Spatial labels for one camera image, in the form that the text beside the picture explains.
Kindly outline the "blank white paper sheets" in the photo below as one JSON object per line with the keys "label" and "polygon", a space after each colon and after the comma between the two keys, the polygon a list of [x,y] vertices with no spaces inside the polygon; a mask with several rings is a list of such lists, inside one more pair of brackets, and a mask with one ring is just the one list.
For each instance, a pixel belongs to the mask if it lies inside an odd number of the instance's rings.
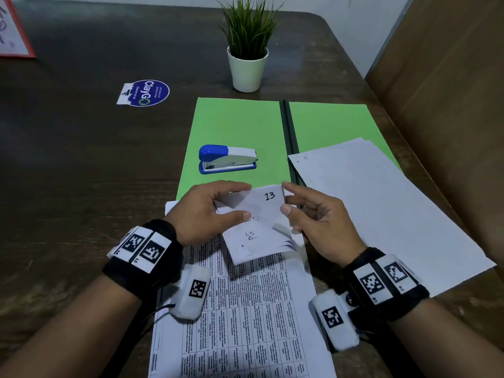
{"label": "blank white paper sheets", "polygon": [[343,201],[368,246],[397,256],[431,296],[496,266],[371,141],[288,157],[307,186]]}

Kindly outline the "white paper bundle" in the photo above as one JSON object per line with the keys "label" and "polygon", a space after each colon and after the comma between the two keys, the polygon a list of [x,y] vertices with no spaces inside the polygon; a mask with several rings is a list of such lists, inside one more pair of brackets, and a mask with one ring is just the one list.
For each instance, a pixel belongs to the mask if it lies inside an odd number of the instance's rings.
{"label": "white paper bundle", "polygon": [[223,232],[234,265],[297,250],[289,220],[280,211],[285,204],[280,184],[219,195],[214,203],[220,215],[236,211],[251,214],[248,221]]}

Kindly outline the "black marker wristband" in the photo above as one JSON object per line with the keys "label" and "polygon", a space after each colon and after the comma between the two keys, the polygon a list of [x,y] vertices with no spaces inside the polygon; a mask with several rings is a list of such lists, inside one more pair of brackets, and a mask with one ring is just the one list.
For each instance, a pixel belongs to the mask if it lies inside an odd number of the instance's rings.
{"label": "black marker wristband", "polygon": [[343,267],[343,279],[352,302],[382,321],[394,322],[430,297],[405,263],[378,248]]}
{"label": "black marker wristband", "polygon": [[181,277],[183,247],[162,219],[130,229],[107,257],[102,273],[141,300]]}

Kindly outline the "person's right forearm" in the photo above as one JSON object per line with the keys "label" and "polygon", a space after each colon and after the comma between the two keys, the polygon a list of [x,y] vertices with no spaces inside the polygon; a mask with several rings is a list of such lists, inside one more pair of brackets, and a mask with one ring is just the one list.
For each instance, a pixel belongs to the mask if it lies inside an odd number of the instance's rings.
{"label": "person's right forearm", "polygon": [[431,298],[388,324],[426,378],[504,378],[504,351]]}

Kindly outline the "white plant pot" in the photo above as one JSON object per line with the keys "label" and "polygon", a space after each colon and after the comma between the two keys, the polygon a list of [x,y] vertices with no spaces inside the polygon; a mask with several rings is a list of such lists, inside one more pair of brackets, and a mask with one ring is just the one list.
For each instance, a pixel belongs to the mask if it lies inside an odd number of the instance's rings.
{"label": "white plant pot", "polygon": [[269,55],[257,60],[243,60],[231,55],[230,47],[227,47],[228,60],[232,75],[233,87],[242,93],[253,93],[260,89],[261,78]]}

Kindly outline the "blue and white stapler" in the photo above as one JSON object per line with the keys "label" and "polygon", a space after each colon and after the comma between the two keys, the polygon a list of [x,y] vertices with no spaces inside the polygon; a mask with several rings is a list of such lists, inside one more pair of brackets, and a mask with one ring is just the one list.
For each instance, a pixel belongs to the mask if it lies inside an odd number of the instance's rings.
{"label": "blue and white stapler", "polygon": [[203,145],[198,157],[202,175],[253,170],[258,161],[254,149],[226,145]]}

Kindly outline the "person's left hand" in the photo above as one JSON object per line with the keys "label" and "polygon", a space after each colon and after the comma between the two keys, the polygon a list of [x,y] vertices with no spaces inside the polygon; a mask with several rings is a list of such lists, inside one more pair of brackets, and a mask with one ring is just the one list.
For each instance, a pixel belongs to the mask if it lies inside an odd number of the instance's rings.
{"label": "person's left hand", "polygon": [[164,220],[175,229],[177,241],[186,247],[205,243],[220,233],[213,232],[214,201],[220,195],[251,190],[244,182],[218,180],[194,185],[168,212]]}

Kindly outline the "person's right hand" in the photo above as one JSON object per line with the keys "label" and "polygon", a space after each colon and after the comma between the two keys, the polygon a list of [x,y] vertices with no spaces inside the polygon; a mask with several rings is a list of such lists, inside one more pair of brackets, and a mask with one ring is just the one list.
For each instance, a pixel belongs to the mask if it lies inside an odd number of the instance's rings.
{"label": "person's right hand", "polygon": [[312,229],[309,235],[304,235],[324,258],[346,267],[368,248],[339,198],[286,181],[282,182],[282,187],[291,193],[290,196],[320,201],[318,209],[294,207],[304,211],[312,219]]}

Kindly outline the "person's left forearm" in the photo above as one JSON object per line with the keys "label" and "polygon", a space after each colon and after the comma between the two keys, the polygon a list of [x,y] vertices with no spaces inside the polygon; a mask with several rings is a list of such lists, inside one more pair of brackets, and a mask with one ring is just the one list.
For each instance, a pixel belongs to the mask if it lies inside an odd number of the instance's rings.
{"label": "person's left forearm", "polygon": [[0,378],[97,378],[141,304],[100,275],[0,366]]}

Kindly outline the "green artificial grass plant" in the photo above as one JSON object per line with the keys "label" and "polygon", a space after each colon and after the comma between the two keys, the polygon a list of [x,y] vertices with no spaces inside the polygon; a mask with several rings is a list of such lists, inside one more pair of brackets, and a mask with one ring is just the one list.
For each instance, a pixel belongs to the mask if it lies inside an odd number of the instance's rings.
{"label": "green artificial grass plant", "polygon": [[267,45],[277,22],[276,12],[281,8],[269,0],[232,0],[219,3],[225,25],[224,32],[230,55],[247,61],[260,60],[267,55]]}

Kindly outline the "green folder cover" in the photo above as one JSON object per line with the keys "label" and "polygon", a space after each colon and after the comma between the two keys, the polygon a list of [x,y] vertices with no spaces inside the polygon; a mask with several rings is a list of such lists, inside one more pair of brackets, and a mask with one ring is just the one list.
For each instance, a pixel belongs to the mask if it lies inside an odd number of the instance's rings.
{"label": "green folder cover", "polygon": [[298,152],[370,140],[400,168],[369,109],[359,104],[289,102]]}
{"label": "green folder cover", "polygon": [[[254,149],[256,169],[202,175],[198,152],[203,145]],[[278,101],[198,98],[176,199],[193,185],[218,180],[245,182],[253,188],[291,180]]]}

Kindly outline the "brown wooden panel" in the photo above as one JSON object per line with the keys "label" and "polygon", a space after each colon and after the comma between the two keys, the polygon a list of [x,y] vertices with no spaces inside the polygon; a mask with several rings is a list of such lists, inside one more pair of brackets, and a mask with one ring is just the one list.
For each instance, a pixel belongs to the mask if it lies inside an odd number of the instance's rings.
{"label": "brown wooden panel", "polygon": [[366,79],[504,280],[504,0],[412,0]]}

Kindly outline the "red framed white board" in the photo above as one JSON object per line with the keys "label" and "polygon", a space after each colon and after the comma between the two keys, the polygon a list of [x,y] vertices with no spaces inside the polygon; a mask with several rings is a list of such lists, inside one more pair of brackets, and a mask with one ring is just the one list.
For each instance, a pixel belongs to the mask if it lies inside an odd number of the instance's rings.
{"label": "red framed white board", "polygon": [[0,0],[0,57],[36,58],[11,0]]}

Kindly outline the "blue round sticker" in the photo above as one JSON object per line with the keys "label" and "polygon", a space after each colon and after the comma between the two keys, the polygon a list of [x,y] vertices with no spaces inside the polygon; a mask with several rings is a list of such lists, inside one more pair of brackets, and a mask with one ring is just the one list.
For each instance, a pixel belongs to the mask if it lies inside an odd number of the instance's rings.
{"label": "blue round sticker", "polygon": [[157,80],[140,80],[123,85],[117,99],[117,105],[130,107],[150,107],[157,105],[170,94],[169,86]]}

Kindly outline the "printed table paper sheet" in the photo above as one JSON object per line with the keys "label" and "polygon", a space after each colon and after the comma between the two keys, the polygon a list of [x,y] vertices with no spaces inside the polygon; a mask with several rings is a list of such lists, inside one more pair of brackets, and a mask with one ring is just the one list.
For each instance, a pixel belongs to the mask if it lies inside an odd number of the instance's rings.
{"label": "printed table paper sheet", "polygon": [[149,378],[336,378],[303,244],[234,265],[221,235],[184,249],[211,270],[203,311],[155,314]]}

